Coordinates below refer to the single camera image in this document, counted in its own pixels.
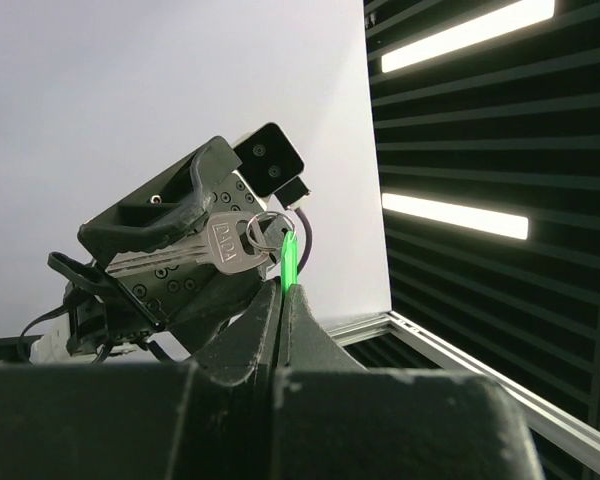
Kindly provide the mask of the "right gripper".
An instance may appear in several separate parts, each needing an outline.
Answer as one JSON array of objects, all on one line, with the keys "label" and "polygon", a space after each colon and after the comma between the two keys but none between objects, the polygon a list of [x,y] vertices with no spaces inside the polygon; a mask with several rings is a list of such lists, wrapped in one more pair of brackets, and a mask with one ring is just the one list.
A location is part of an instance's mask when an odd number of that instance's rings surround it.
[{"label": "right gripper", "polygon": [[[78,240],[93,255],[152,253],[199,234],[212,214],[244,211],[254,215],[265,211],[265,200],[234,171],[240,165],[230,144],[214,136],[81,225]],[[246,226],[241,222],[237,228],[245,251],[253,254]],[[261,253],[268,261],[249,270],[264,275],[278,263],[279,255],[276,251]],[[172,319],[211,280],[235,279],[240,273],[226,275],[213,265],[187,263],[115,279],[147,308]]]}]

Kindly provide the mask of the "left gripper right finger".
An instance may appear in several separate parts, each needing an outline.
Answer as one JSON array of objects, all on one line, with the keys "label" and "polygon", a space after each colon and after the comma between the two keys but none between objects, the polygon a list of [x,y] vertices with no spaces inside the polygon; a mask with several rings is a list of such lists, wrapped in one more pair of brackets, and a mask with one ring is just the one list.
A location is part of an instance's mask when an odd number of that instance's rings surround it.
[{"label": "left gripper right finger", "polygon": [[364,371],[315,320],[304,290],[293,284],[284,295],[279,326],[279,366],[311,371]]}]

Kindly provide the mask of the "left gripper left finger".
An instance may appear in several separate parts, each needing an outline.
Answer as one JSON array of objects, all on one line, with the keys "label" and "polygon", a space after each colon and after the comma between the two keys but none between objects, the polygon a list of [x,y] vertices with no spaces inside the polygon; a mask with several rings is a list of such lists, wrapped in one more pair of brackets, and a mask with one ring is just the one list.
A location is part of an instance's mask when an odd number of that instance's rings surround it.
[{"label": "left gripper left finger", "polygon": [[273,358],[281,309],[280,281],[266,281],[244,313],[194,355],[200,370],[217,385],[248,383]]}]

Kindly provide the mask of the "metal keyring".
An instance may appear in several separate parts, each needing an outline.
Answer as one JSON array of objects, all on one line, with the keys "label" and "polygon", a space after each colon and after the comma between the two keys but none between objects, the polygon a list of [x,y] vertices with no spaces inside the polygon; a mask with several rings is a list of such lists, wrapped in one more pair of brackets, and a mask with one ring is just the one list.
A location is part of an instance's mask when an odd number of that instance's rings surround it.
[{"label": "metal keyring", "polygon": [[260,252],[281,251],[287,233],[296,236],[296,225],[291,218],[278,211],[262,211],[254,214],[246,226],[249,244]]}]

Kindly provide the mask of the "green key tag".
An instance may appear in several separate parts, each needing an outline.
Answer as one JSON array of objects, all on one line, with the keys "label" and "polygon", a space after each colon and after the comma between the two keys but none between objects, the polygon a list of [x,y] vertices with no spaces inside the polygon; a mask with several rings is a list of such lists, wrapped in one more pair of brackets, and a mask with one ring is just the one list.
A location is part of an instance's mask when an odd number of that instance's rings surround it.
[{"label": "green key tag", "polygon": [[289,231],[285,234],[281,249],[280,281],[282,292],[287,294],[290,287],[297,283],[298,259],[297,259],[297,236]]}]

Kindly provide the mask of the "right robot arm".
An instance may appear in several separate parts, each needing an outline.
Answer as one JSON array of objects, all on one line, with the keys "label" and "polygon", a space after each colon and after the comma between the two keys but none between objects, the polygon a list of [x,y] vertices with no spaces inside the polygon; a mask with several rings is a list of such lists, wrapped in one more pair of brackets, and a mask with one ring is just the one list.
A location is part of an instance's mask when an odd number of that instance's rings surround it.
[{"label": "right robot arm", "polygon": [[62,253],[49,266],[67,287],[46,313],[50,330],[17,341],[27,363],[101,362],[148,350],[169,332],[190,352],[243,313],[278,260],[282,223],[263,200],[299,173],[274,127],[231,146],[215,136],[102,213],[78,240],[87,263]]}]

